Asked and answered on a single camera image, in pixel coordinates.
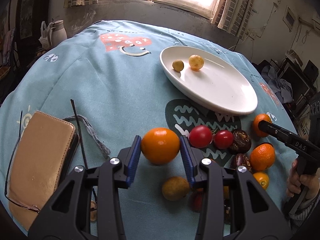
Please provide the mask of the person's right hand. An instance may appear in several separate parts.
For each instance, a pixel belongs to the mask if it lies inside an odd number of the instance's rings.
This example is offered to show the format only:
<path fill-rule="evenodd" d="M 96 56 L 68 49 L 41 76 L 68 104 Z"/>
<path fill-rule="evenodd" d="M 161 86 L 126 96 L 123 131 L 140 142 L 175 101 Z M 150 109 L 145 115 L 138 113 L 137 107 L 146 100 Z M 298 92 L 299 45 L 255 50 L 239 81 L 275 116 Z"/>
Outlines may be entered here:
<path fill-rule="evenodd" d="M 287 179 L 286 194 L 288 197 L 293 197 L 294 194 L 301 192 L 301 186 L 308 188 L 305 195 L 306 200 L 314 199 L 319 191 L 319 179 L 316 175 L 299 175 L 297 173 L 298 160 L 294 160 L 291 166 L 290 175 Z"/>

